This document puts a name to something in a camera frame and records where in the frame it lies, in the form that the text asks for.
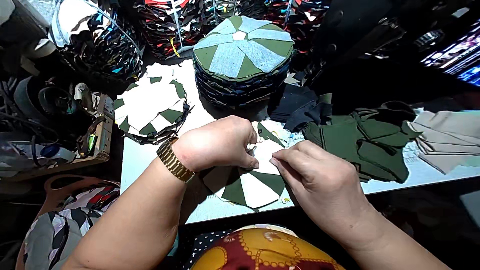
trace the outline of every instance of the gray fabric scrap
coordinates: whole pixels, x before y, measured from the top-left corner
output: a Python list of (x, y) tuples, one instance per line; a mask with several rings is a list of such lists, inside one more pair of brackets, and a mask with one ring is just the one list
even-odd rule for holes
[(215, 34), (200, 40), (193, 49), (207, 48), (222, 43), (233, 42), (232, 35)]
[(255, 29), (248, 34), (248, 39), (263, 38), (282, 41), (292, 41), (290, 33), (285, 31), (276, 31), (269, 29)]
[(230, 20), (224, 20), (222, 23), (220, 23), (215, 28), (213, 28), (213, 30), (210, 31), (210, 33), (217, 32), (222, 35), (227, 35), (227, 34), (233, 34), (236, 31), (237, 30), (235, 29), (235, 27), (233, 26)]
[(264, 25), (270, 24), (270, 21), (259, 21), (246, 16), (241, 16), (242, 23), (239, 27), (240, 31), (249, 33), (257, 28), (260, 28)]
[(232, 43), (219, 44), (209, 71), (236, 78), (245, 58), (245, 53)]
[(247, 55), (255, 67), (263, 72), (272, 71), (285, 60), (285, 57), (272, 52), (253, 40), (248, 42), (246, 40), (235, 40), (234, 44)]

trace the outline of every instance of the left hand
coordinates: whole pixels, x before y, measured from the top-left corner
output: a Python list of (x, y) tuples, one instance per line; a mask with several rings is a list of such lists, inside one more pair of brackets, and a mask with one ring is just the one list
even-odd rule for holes
[(173, 145), (173, 153), (190, 171), (214, 166), (258, 168), (258, 160), (246, 151), (247, 144), (257, 143), (252, 124), (230, 115), (182, 135)]

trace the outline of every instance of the wrist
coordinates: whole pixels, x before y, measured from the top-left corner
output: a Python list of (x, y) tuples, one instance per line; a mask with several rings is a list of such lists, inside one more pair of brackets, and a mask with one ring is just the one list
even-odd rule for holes
[(172, 144), (172, 151), (180, 163), (188, 170), (199, 172), (204, 169), (195, 162), (197, 158), (193, 155), (193, 145), (186, 143), (182, 138), (179, 138)]
[(388, 221), (373, 206), (369, 206), (349, 226), (348, 233), (335, 237), (347, 251), (372, 251), (386, 244), (384, 239)]

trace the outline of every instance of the patchwork fabric circle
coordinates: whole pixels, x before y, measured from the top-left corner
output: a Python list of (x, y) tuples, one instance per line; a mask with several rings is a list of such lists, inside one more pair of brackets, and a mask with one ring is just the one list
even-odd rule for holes
[(159, 144), (169, 138), (190, 109), (183, 85), (161, 75), (160, 65), (149, 66), (114, 102), (115, 123), (140, 144)]
[(292, 53), (290, 34), (272, 22), (232, 16), (193, 47), (198, 91), (218, 106), (268, 98), (285, 80)]

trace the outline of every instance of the forearm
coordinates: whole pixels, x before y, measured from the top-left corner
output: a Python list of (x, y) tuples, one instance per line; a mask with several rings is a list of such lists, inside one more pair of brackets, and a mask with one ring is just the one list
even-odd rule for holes
[(82, 238), (63, 269), (150, 269), (171, 249), (185, 183), (156, 158)]
[(444, 263), (401, 231), (373, 207), (364, 220), (350, 227), (363, 235), (345, 239), (335, 237), (362, 269), (368, 270), (447, 270)]

